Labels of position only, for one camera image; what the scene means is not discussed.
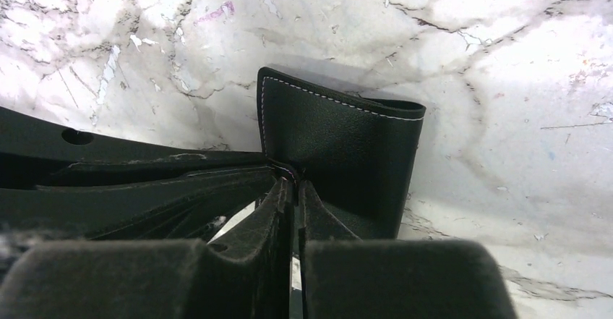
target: leather wallet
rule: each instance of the leather wallet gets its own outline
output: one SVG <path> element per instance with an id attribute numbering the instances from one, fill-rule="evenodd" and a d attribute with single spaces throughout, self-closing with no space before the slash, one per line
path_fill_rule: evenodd
<path id="1" fill-rule="evenodd" d="M 396 238 L 426 108 L 360 98 L 261 68 L 262 151 L 363 239 Z"/>

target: hole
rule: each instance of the hole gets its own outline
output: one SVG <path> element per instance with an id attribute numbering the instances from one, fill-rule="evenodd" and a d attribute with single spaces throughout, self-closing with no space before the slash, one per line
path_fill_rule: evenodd
<path id="1" fill-rule="evenodd" d="M 91 133 L 77 131 L 75 129 L 65 129 L 61 133 L 61 137 L 68 143 L 74 145 L 86 145 L 90 144 L 94 140 L 94 135 Z"/>
<path id="2" fill-rule="evenodd" d="M 209 247 L 211 247 L 216 252 L 223 252 L 228 249 L 228 246 L 221 243 L 209 243 Z"/>

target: marble surface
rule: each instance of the marble surface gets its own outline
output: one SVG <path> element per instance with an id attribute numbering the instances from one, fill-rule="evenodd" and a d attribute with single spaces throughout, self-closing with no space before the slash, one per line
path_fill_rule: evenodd
<path id="1" fill-rule="evenodd" d="M 0 105 L 259 150 L 265 65 L 428 107 L 402 238 L 486 245 L 522 318 L 613 317 L 612 0 L 0 0 Z"/>

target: pink stain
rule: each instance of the pink stain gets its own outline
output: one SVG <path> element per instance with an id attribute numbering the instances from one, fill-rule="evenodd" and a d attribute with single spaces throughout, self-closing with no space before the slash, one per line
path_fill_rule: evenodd
<path id="1" fill-rule="evenodd" d="M 201 17 L 198 20 L 194 21 L 194 26 L 198 25 L 200 22 L 217 19 L 224 14 L 227 14 L 227 16 L 234 15 L 234 4 L 232 4 L 232 1 L 223 2 L 223 4 L 221 4 L 221 6 L 214 12 L 206 14 L 204 17 Z"/>

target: screw hole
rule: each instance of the screw hole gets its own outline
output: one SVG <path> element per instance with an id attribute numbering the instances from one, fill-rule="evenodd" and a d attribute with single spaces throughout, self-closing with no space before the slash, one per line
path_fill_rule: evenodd
<path id="1" fill-rule="evenodd" d="M 209 244 L 209 247 L 211 247 L 211 249 L 213 249 L 216 252 L 223 252 L 228 249 L 227 245 L 221 244 L 221 243 L 211 243 Z"/>
<path id="2" fill-rule="evenodd" d="M 94 140 L 94 135 L 91 133 L 77 131 L 75 129 L 65 129 L 61 133 L 61 137 L 68 143 L 74 145 L 86 145 L 90 144 Z"/>

